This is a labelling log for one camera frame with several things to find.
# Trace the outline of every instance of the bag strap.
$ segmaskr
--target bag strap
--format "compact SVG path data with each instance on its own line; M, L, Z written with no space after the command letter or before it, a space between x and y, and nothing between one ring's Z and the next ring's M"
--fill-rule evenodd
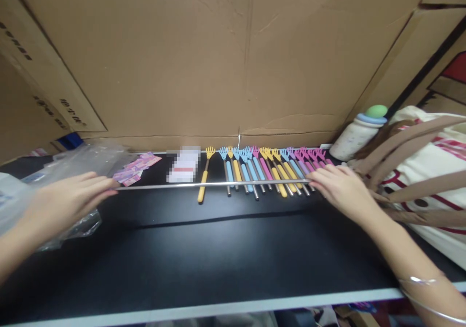
M382 208L382 210L390 218L401 223L435 227L466 227L466 210L428 210L415 213L399 211L392 208Z
M419 151L421 148L431 142L437 133L429 133L414 138L400 147L398 147L391 155L387 157L385 161L372 173L371 179L367 182L367 188L373 191L377 190L378 185L383 179L397 166L399 166L405 159L412 156L414 153Z
M409 129L399 132L382 143L359 164L355 171L361 176L364 176L374 169L374 167L376 167L390 153L392 153L392 151L405 142L425 134L434 132L438 133L451 125L464 122L466 122L466 117L442 116L434 120L414 125Z
M466 170L419 181L389 194L386 199L390 203L408 202L460 188L466 188Z

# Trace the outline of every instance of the bracelet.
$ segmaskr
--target bracelet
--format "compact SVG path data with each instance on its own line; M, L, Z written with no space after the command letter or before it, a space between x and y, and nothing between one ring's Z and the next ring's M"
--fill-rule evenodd
M400 288L399 289L409 300L411 300L411 302L413 303L416 303L417 305L419 305L420 307L423 307L425 310L428 310L430 311L431 313L434 313L435 315L437 316L440 316L440 317L443 317L444 319L447 319L449 321L453 321L453 322L456 322L456 323L459 323L461 325L465 325L466 326L466 319L457 319L456 317L451 317L451 316L448 316L448 315L445 315L445 314L442 314L441 312L438 312L434 309L431 309L427 306L425 306L424 304L422 304L421 302L415 300L413 297L411 297L403 288Z
M437 283L437 280L440 278L440 277L444 277L445 274L441 271L440 272L440 275L437 277L437 278L433 278L433 279L430 279L430 280L423 280L421 278L417 278L417 277L414 277L414 276L411 276L409 277L409 279L405 280L405 279L398 279L398 281L400 283L413 283L413 284L418 284L418 285L424 285L424 286L430 286L434 283Z

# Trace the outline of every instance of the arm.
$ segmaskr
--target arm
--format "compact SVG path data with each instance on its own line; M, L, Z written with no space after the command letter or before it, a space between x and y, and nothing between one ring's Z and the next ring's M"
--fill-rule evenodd
M0 285L42 244L69 229L119 184L94 172L50 184L34 195L18 223L0 237Z
M375 242L402 288L415 300L442 314L466 318L464 298L411 239L406 230L386 215L369 194L361 179L346 167L326 166L307 176L311 186ZM410 277L435 279L430 285L410 282ZM413 302L428 327L464 326L437 316Z

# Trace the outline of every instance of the cardboard wall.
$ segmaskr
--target cardboard wall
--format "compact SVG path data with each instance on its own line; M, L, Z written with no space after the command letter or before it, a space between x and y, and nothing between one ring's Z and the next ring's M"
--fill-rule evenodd
M0 0L0 51L76 131L104 131L62 59L20 0Z
M329 142L419 1L24 0L135 150Z
M417 9L348 120L375 104L390 107L465 16L466 8Z
M0 53L0 163L69 133L63 117L12 66L12 61Z
M425 106L429 112L466 115L466 32L427 74L402 107L418 105L427 94L435 94Z

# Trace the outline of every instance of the finger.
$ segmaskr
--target finger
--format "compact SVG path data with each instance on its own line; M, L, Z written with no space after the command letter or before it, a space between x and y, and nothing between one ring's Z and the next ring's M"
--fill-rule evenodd
M355 173L353 172L352 169L348 168L348 167L344 167L344 166L338 166L337 167L341 172L343 172L344 174L348 175L348 176L352 176L352 177L357 177L358 179L360 179L360 177Z
M99 183L100 181L103 181L103 180L106 180L106 179L108 179L106 176L97 176L97 177L92 178L92 179L87 179L87 180L81 181L78 186L79 187L88 187L88 186Z
M330 192L328 192L328 190L322 184L318 182L310 182L309 185L314 186L317 190L320 191L320 193L322 193L322 196L324 196L327 199L330 199Z
M81 175L73 176L73 177L65 179L65 180L79 182L79 181L93 179L95 177L97 177L96 172L87 172L87 173L84 173L84 174L81 174Z
M97 196L95 196L93 199L91 199L80 211L79 211L79 217L82 218L83 216L86 216L89 214L91 211L97 208L97 206L106 200L107 198L111 196L115 196L118 194L118 191L116 190L107 190L104 191Z
M331 180L335 179L335 174L332 171L327 170L326 168L319 168L316 170L316 173L322 174Z
M325 170L331 172L334 175L339 175L339 176L345 175L340 169L338 169L336 166L334 166L332 164L327 164L325 166Z
M81 192L85 199L90 200L108 189L117 188L119 186L120 184L117 181L110 178L105 178L98 183L85 187Z
M307 174L306 178L313 180L313 181L317 181L318 183L323 184L323 185L328 185L332 182L332 180L328 176L326 176L325 174L321 172L317 172L317 171Z

